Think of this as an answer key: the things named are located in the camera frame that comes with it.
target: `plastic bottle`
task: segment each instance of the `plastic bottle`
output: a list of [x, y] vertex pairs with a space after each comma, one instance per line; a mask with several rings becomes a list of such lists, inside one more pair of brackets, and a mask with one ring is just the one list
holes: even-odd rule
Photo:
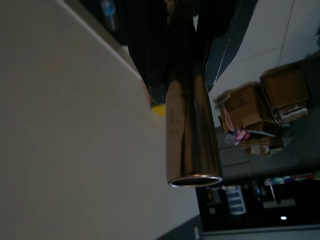
[[115, 31], [119, 27], [116, 6], [114, 0], [101, 0], [100, 5], [104, 15], [105, 23], [110, 31]]

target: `tiled floor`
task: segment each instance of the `tiled floor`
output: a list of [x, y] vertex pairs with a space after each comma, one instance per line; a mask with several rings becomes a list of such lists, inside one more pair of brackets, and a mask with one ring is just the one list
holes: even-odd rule
[[[320, 0], [259, 0], [232, 63], [214, 85], [210, 99], [248, 82], [268, 69], [304, 59], [319, 50]], [[211, 102], [214, 124], [219, 111]]]

